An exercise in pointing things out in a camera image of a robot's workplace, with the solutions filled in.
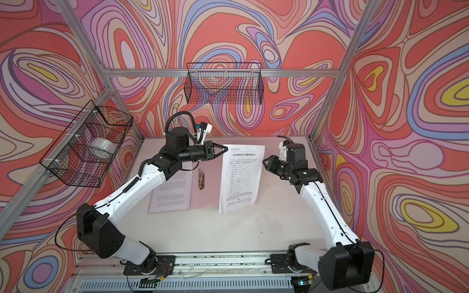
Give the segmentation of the printed english text sheet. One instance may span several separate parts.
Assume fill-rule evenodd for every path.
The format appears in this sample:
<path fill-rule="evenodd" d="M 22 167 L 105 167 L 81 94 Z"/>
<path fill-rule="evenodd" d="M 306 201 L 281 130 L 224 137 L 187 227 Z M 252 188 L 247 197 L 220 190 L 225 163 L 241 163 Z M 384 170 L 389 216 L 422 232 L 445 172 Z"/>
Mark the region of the printed english text sheet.
<path fill-rule="evenodd" d="M 170 180 L 152 190 L 148 213 L 188 209 L 191 190 L 192 171 L 179 171 Z"/>

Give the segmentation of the pink file folder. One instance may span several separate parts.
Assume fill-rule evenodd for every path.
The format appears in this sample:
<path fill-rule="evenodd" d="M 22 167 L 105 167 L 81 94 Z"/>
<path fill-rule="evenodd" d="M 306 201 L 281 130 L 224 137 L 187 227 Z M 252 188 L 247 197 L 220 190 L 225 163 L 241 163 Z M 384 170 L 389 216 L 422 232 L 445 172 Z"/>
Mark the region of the pink file folder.
<path fill-rule="evenodd" d="M 192 171 L 191 202 L 188 209 L 215 208 L 219 211 L 222 163 L 207 163 L 201 168 L 194 168 L 192 163 L 184 163 Z M 199 189 L 199 173 L 205 174 L 205 189 Z"/>

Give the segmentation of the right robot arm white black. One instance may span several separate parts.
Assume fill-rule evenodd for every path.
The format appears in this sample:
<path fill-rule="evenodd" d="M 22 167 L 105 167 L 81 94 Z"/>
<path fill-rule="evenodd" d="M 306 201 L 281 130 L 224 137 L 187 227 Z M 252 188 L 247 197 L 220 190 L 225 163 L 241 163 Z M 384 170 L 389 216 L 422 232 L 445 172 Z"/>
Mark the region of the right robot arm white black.
<path fill-rule="evenodd" d="M 349 228 L 327 193 L 318 170 L 310 168 L 305 147 L 285 137 L 279 145 L 280 155 L 263 160 L 265 169 L 288 181 L 316 216 L 324 235 L 325 251 L 307 242 L 291 244 L 284 255 L 271 255 L 266 263 L 272 270 L 286 267 L 294 273 L 318 273 L 328 290 L 349 288 L 370 281 L 375 255 L 369 242 L 362 242 Z"/>

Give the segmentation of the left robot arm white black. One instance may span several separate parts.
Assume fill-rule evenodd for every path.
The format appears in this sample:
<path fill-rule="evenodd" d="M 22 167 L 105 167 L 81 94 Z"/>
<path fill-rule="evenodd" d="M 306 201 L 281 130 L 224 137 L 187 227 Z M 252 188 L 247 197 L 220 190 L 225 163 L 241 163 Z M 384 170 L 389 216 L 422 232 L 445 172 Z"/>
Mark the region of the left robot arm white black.
<path fill-rule="evenodd" d="M 141 163 L 137 175 L 96 204 L 85 203 L 77 209 L 78 239 L 101 259 L 119 258 L 143 275 L 153 274 L 160 263 L 156 252 L 125 236 L 117 226 L 146 195 L 182 171 L 185 162 L 211 161 L 228 151 L 205 139 L 211 128 L 205 122 L 196 124 L 188 111 L 170 117 L 165 124 L 165 145 Z"/>

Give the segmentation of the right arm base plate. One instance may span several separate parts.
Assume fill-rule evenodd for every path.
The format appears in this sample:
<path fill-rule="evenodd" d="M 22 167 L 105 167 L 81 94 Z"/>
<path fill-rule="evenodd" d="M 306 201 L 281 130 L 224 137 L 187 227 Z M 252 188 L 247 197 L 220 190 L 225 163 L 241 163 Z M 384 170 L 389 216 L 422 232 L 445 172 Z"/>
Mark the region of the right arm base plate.
<path fill-rule="evenodd" d="M 309 267 L 296 264 L 289 259 L 286 253 L 271 254 L 270 257 L 265 259 L 265 264 L 271 268 L 273 274 L 309 274 L 315 276 L 316 271 Z"/>

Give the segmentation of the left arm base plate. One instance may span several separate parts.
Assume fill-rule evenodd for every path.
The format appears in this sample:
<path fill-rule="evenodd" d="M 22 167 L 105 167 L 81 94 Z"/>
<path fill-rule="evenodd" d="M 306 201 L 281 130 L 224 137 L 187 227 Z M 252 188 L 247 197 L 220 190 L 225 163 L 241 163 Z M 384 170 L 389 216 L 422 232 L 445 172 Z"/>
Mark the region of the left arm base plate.
<path fill-rule="evenodd" d="M 141 265 L 129 262 L 125 265 L 123 274 L 125 276 L 156 275 L 167 277 L 173 274 L 175 260 L 175 255 L 156 255 L 144 261 Z"/>

